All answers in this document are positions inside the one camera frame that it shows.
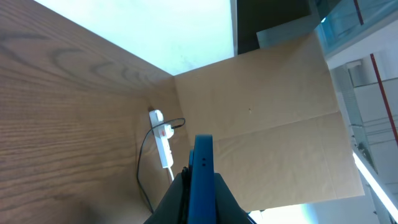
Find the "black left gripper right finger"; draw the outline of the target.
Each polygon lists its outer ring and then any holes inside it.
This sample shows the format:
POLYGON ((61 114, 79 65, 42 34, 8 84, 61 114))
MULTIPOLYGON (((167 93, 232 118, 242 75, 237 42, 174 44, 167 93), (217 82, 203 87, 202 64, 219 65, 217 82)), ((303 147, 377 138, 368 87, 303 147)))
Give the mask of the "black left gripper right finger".
POLYGON ((217 224, 251 224, 219 173, 214 173, 217 224))

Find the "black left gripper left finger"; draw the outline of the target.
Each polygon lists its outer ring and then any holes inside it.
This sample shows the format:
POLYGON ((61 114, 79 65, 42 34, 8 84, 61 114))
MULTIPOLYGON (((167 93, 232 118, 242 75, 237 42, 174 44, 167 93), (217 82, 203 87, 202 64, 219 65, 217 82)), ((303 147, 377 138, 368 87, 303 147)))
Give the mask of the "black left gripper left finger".
POLYGON ((190 174, 181 172, 144 224, 187 224, 190 195, 190 174))

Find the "blue Galaxy smartphone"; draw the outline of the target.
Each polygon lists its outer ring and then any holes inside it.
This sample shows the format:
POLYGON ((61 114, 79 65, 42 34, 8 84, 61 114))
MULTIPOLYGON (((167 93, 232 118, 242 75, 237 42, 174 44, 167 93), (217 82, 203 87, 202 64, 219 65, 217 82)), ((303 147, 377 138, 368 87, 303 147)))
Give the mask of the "blue Galaxy smartphone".
POLYGON ((188 224, 216 224, 213 138, 210 134, 195 136, 188 169, 191 173, 188 224))

